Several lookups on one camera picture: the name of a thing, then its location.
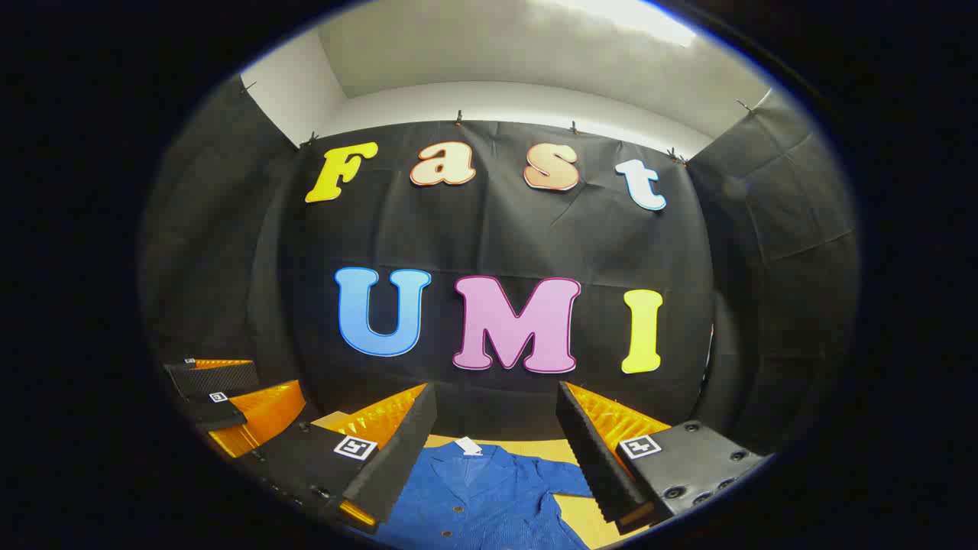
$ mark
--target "foam letter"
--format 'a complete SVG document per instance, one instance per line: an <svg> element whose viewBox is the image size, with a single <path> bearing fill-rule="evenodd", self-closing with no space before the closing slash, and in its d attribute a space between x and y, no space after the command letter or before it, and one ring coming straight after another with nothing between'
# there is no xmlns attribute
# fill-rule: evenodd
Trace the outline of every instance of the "foam letter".
<svg viewBox="0 0 978 550"><path fill-rule="evenodd" d="M646 210L662 210L666 206L666 199L661 195L656 195L652 190L649 181L659 181L659 174L655 170L645 167L641 160L632 159L622 162L614 167L619 174L625 174L625 183L628 184L628 194L636 205Z"/></svg>
<svg viewBox="0 0 978 550"><path fill-rule="evenodd" d="M435 185L445 182L449 185L462 185L473 177L472 147L460 141L446 141L429 145L418 153L421 162L411 170L411 181L415 185Z"/></svg>
<svg viewBox="0 0 978 550"><path fill-rule="evenodd" d="M306 194L306 203L332 201L339 197L340 189L336 187L336 180L343 176L343 183L349 183L360 169L360 157L351 157L360 155L364 159L372 159L377 150L377 144L370 142L326 151L323 170L319 173L316 186Z"/></svg>
<svg viewBox="0 0 978 550"><path fill-rule="evenodd" d="M339 283L339 333L354 349L368 355L392 357L407 353L418 343L422 328L422 289L431 275L417 269L398 269L390 274L397 287L397 329L379 335L370 328L370 287L378 275L366 267L344 267L336 271Z"/></svg>
<svg viewBox="0 0 978 550"><path fill-rule="evenodd" d="M647 373L659 368L662 358L655 352L656 321L662 295L656 291L628 291L625 303L632 310L632 343L621 362L625 374Z"/></svg>
<svg viewBox="0 0 978 550"><path fill-rule="evenodd" d="M534 145L526 152L526 161L530 165L523 168L523 179L534 189L567 191L577 185L580 174L571 165L577 161L577 153L566 145Z"/></svg>
<svg viewBox="0 0 978 550"><path fill-rule="evenodd" d="M503 286L493 277L463 277L455 290L465 298L462 351L452 357L455 366L484 370L492 365L485 354L485 338L496 348L503 367L511 369L533 337L533 353L526 370L536 373L565 373L574 370L570 354L570 310L581 294L581 285L571 279L544 279L533 289L522 313L513 311Z"/></svg>

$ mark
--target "ceiling light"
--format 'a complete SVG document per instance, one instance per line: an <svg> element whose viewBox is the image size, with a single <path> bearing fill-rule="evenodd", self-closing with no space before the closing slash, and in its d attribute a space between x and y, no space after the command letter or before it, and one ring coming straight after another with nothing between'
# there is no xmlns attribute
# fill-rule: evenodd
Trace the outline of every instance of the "ceiling light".
<svg viewBox="0 0 978 550"><path fill-rule="evenodd" d="M688 48L696 36L696 33L674 21L655 5L642 0L538 1L578 10L684 48Z"/></svg>

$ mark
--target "screw hole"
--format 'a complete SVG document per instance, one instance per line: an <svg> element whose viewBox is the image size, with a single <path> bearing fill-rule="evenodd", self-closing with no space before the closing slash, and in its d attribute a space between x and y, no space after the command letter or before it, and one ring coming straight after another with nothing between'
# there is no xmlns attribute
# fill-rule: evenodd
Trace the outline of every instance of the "screw hole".
<svg viewBox="0 0 978 550"><path fill-rule="evenodd" d="M686 494L685 487L669 487L662 496L665 496L666 498L679 498L684 494Z"/></svg>

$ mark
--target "pink letter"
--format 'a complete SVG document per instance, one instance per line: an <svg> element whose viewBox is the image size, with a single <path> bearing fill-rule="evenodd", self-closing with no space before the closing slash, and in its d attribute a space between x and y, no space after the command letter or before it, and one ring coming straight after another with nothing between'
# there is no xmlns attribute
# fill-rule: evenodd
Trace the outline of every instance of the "pink letter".
<svg viewBox="0 0 978 550"><path fill-rule="evenodd" d="M574 370L570 310L581 294L580 283L563 278L540 281L519 315L493 277L463 277L455 283L455 290L466 301L462 351L452 357L455 366L488 369L492 357L484 350L485 337L489 337L503 367L511 369L533 337L533 353L524 362L526 370L549 374Z"/></svg>

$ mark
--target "white label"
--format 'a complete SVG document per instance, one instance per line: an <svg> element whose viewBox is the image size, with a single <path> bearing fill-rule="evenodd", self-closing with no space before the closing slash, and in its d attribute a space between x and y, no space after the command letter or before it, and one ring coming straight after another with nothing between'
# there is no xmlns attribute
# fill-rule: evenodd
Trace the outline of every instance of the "white label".
<svg viewBox="0 0 978 550"><path fill-rule="evenodd" d="M641 437L635 437L634 439L626 439L619 445L625 449L630 458L641 458L643 456L659 452L662 447L652 440L648 435L643 435Z"/></svg>
<svg viewBox="0 0 978 550"><path fill-rule="evenodd" d="M377 447L376 441L367 441L366 439L348 435L343 441L339 442L339 445L333 451L357 460L367 460L370 453L374 452L375 447Z"/></svg>
<svg viewBox="0 0 978 550"><path fill-rule="evenodd" d="M476 445L475 441L469 439L467 435L461 439L456 439L455 444L465 451L465 453L463 453L465 455L482 456L482 447Z"/></svg>

